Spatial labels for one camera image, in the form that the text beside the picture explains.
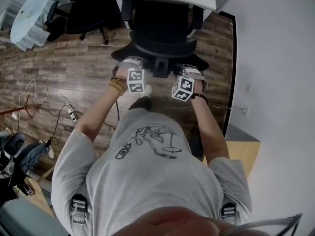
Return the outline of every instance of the wooden floor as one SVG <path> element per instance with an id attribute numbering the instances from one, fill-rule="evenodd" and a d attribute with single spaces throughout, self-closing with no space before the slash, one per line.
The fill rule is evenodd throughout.
<path id="1" fill-rule="evenodd" d="M 34 47 L 26 52 L 10 45 L 6 50 L 0 51 L 0 111 L 19 107 L 19 96 L 25 90 L 31 79 L 37 81 L 39 100 L 46 94 L 43 87 L 47 86 L 51 93 L 62 93 L 77 111 L 84 112 L 87 107 L 104 91 L 116 61 L 111 53 L 130 42 L 129 31 L 123 26 L 120 29 L 107 31 L 110 42 L 108 46 L 102 45 L 102 38 L 98 31 L 87 35 L 84 41 L 78 40 L 78 35 L 63 35 L 54 43 L 47 43 L 43 47 Z M 205 95 L 210 105 L 227 107 L 229 101 L 232 64 L 233 64 L 233 25 L 232 20 L 212 13 L 204 23 L 203 29 L 193 37 L 198 39 L 196 54 L 206 60 L 210 68 L 205 72 L 209 87 Z M 175 78 L 168 79 L 149 78 L 153 87 L 153 108 L 155 112 L 163 113 L 175 119 L 186 134 L 196 122 L 192 108 L 176 110 L 161 110 L 191 106 L 190 102 L 182 103 L 171 98 L 171 88 Z M 27 94 L 31 102 L 37 104 L 34 83 L 27 93 L 21 97 L 25 103 Z M 120 115 L 123 116 L 135 97 L 126 93 L 118 100 Z M 25 111 L 21 112 L 19 131 L 27 135 L 27 142 L 48 140 L 54 131 L 59 110 L 66 101 L 57 95 L 50 95 L 37 111 L 30 110 L 33 119 Z M 217 122 L 222 127 L 226 109 L 211 108 Z M 62 112 L 67 117 L 66 109 Z M 35 167 L 39 175 L 54 165 L 74 125 L 66 119 L 60 119 L 56 131 L 58 145 L 52 144 L 55 159 L 42 156 Z M 106 122 L 117 125 L 117 111 L 114 106 Z M 17 131 L 18 124 L 10 115 L 0 117 L 0 130 L 9 127 Z M 113 129 L 103 126 L 95 141 L 98 154 L 104 153 L 108 148 Z"/>

